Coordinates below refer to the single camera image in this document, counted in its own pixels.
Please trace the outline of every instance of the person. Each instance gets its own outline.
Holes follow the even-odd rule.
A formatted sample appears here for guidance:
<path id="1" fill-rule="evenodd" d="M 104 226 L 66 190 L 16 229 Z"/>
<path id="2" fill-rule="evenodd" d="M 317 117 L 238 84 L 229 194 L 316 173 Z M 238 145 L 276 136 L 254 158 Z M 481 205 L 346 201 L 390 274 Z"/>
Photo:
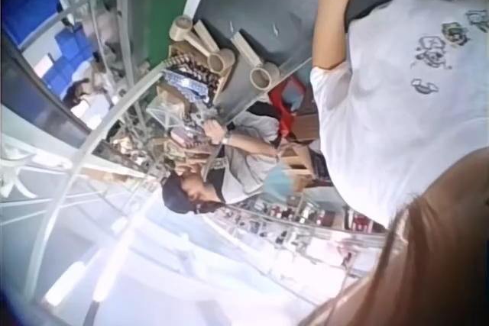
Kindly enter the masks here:
<path id="1" fill-rule="evenodd" d="M 392 0 L 350 23 L 348 59 L 347 4 L 318 4 L 321 150 L 390 232 L 377 269 L 302 325 L 489 324 L 489 2 Z"/>
<path id="2" fill-rule="evenodd" d="M 107 102 L 111 102 L 105 88 L 108 83 L 105 80 L 105 67 L 99 52 L 94 52 L 91 60 L 79 65 L 72 75 L 72 81 L 63 97 L 66 107 L 73 108 L 79 105 L 83 98 L 98 94 L 106 95 Z"/>
<path id="3" fill-rule="evenodd" d="M 222 144 L 219 156 L 227 164 L 212 169 L 205 182 L 196 170 L 182 176 L 172 172 L 162 185 L 164 204 L 176 213 L 203 214 L 258 193 L 278 163 L 279 120 L 274 106 L 259 101 L 239 114 L 228 131 L 216 120 L 204 123 L 212 144 Z"/>

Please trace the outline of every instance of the metal frame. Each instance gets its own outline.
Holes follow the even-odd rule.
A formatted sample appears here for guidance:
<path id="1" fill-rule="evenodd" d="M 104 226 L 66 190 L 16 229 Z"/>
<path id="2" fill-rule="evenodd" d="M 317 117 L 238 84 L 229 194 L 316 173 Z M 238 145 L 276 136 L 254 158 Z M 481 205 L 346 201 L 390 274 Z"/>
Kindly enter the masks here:
<path id="1" fill-rule="evenodd" d="M 122 62 L 125 69 L 125 78 L 128 81 L 128 88 L 134 86 L 134 70 L 131 58 L 131 41 L 129 40 L 129 27 L 128 27 L 128 12 L 129 4 L 128 0 L 116 0 L 117 2 L 117 23 L 119 30 L 119 42 L 121 43 Z M 134 104 L 136 114 L 138 115 L 139 123 L 141 124 L 144 132 L 144 137 L 147 138 L 146 121 L 144 120 L 141 106 L 138 102 Z"/>
<path id="2" fill-rule="evenodd" d="M 158 64 L 138 82 L 137 86 L 132 87 L 124 97 L 121 98 L 118 104 L 108 112 L 100 125 L 92 131 L 74 155 L 72 159 L 73 167 L 68 172 L 64 182 L 60 184 L 60 189 L 53 197 L 53 201 L 48 205 L 46 214 L 40 225 L 39 231 L 37 232 L 24 285 L 24 297 L 26 299 L 30 300 L 34 296 L 40 265 L 42 263 L 44 251 L 46 250 L 47 242 L 53 232 L 54 224 L 60 212 L 62 203 L 66 198 L 66 194 L 70 190 L 71 185 L 75 182 L 76 177 L 79 175 L 85 159 L 97 147 L 99 141 L 106 135 L 107 130 L 160 78 L 164 65 L 164 63 Z"/>
<path id="3" fill-rule="evenodd" d="M 26 49 L 32 45 L 42 34 L 46 33 L 47 30 L 52 28 L 56 23 L 61 21 L 63 18 L 65 18 L 67 15 L 73 13 L 76 9 L 79 7 L 84 6 L 86 3 L 88 3 L 90 0 L 80 0 L 79 2 L 71 5 L 70 7 L 66 8 L 64 11 L 58 13 L 54 17 L 49 18 L 46 22 L 44 22 L 41 26 L 39 26 L 34 32 L 29 34 L 25 40 L 21 42 L 21 44 L 18 46 L 19 50 L 21 53 L 26 51 Z"/>
<path id="4" fill-rule="evenodd" d="M 97 194 L 102 194 L 102 193 L 103 193 L 103 191 L 81 192 L 80 194 L 67 195 L 66 196 L 66 199 L 81 198 L 83 196 L 97 195 Z M 12 206 L 41 204 L 43 202 L 49 202 L 50 200 L 51 200 L 51 198 L 28 199 L 28 200 L 14 200 L 12 202 L 2 202 L 2 203 L 0 203 L 0 208 L 10 208 Z"/>
<path id="5" fill-rule="evenodd" d="M 96 2 L 97 2 L 97 0 L 90 0 L 90 2 L 89 2 L 90 17 L 92 19 L 93 29 L 95 31 L 95 37 L 97 40 L 97 47 L 100 50 L 100 56 L 102 58 L 102 62 L 103 62 L 104 67 L 105 67 L 105 72 L 109 75 L 112 85 L 115 86 L 114 76 L 112 75 L 111 69 L 108 67 L 107 58 L 105 57 L 105 54 L 103 52 L 104 49 L 103 49 L 102 38 L 100 37 L 99 29 L 97 27 Z M 132 123 L 131 117 L 129 117 L 128 114 L 123 115 L 123 121 L 125 124 L 129 125 L 129 127 L 132 128 L 132 130 L 136 134 L 137 138 L 141 139 L 138 136 L 138 133 L 137 133 L 137 131 L 134 128 L 134 125 Z"/>
<path id="6" fill-rule="evenodd" d="M 117 195 L 120 195 L 122 193 L 123 192 L 116 192 L 115 194 L 111 194 L 111 196 L 117 196 Z M 87 202 L 96 202 L 98 200 L 102 200 L 102 198 L 100 196 L 98 196 L 96 198 L 80 200 L 79 202 L 68 202 L 67 204 L 61 205 L 60 206 L 60 209 L 69 208 L 71 206 L 77 206 L 77 205 L 80 205 L 80 204 L 86 204 Z M 12 223 L 16 223 L 18 221 L 23 221 L 24 219 L 29 219 L 29 218 L 37 217 L 38 215 L 42 215 L 42 214 L 44 214 L 46 212 L 47 212 L 47 210 L 35 211 L 34 213 L 30 213 L 30 214 L 22 215 L 20 217 L 15 217 L 15 218 L 12 218 L 12 219 L 8 219 L 7 221 L 2 221 L 2 222 L 0 222 L 0 228 L 3 227 L 4 225 L 9 225 L 9 224 L 12 224 Z"/>

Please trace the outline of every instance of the workbench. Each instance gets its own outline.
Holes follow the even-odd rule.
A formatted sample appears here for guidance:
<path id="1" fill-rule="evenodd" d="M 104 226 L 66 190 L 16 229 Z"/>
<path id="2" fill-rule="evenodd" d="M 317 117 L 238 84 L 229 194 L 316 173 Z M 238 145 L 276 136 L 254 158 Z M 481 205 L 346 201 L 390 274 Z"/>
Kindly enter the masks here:
<path id="1" fill-rule="evenodd" d="M 389 0 L 351 0 L 347 23 Z M 241 30 L 265 60 L 280 67 L 282 77 L 308 76 L 317 0 L 201 0 L 194 19 L 202 19 L 221 47 Z M 238 58 L 228 87 L 218 99 L 225 120 L 246 109 L 260 94 L 249 82 L 250 67 Z"/>

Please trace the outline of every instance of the brown hair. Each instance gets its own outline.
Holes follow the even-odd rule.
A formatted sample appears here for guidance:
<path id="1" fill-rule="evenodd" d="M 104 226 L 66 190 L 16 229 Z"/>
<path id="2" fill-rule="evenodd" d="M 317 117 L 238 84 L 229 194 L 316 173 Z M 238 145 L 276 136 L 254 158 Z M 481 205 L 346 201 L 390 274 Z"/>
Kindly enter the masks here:
<path id="1" fill-rule="evenodd" d="M 483 239 L 487 240 L 487 230 L 474 230 L 477 233 L 472 240 L 474 232 L 467 228 L 470 220 L 465 220 L 473 219 L 474 214 L 469 212 L 457 211 L 454 215 L 447 215 L 442 223 L 440 214 L 425 198 L 416 198 L 407 209 L 407 246 L 399 258 L 400 273 L 386 277 L 403 213 L 393 221 L 361 305 L 357 311 L 355 308 L 351 310 L 354 315 L 350 321 L 340 325 L 489 324 L 486 288 L 489 249 L 481 246 Z M 335 304 L 343 294 L 316 309 L 301 326 L 339 324 L 335 317 Z M 324 321 L 327 311 L 330 313 Z"/>

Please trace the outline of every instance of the man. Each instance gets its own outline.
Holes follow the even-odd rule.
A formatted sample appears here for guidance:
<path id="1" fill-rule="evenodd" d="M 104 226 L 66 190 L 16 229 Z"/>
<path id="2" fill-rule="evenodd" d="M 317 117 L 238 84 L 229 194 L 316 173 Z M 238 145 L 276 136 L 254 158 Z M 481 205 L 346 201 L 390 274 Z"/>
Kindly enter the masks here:
<path id="1" fill-rule="evenodd" d="M 73 108 L 83 100 L 83 97 L 106 94 L 105 67 L 98 52 L 93 53 L 93 59 L 81 63 L 72 75 L 73 83 L 66 90 L 63 103 L 68 108 Z"/>
<path id="2" fill-rule="evenodd" d="M 226 158 L 226 167 L 209 172 L 206 182 L 199 172 L 172 173 L 162 186 L 164 204 L 179 214 L 202 214 L 259 192 L 278 163 L 279 120 L 272 105 L 256 102 L 228 131 L 217 121 L 207 121 L 203 126 L 206 136 L 212 144 L 222 144 L 220 155 Z"/>

